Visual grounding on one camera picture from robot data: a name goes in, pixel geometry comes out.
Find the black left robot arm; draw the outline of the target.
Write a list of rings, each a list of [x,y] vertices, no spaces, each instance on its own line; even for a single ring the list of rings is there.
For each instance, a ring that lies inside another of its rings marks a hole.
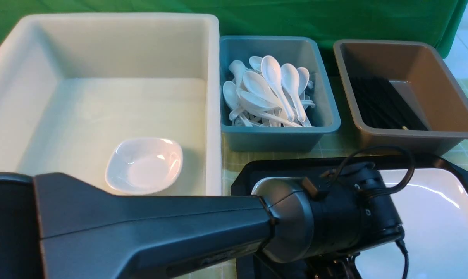
[[[266,177],[246,196],[118,196],[0,172],[0,279],[172,279],[250,254],[351,263],[404,237],[393,192],[370,162]]]

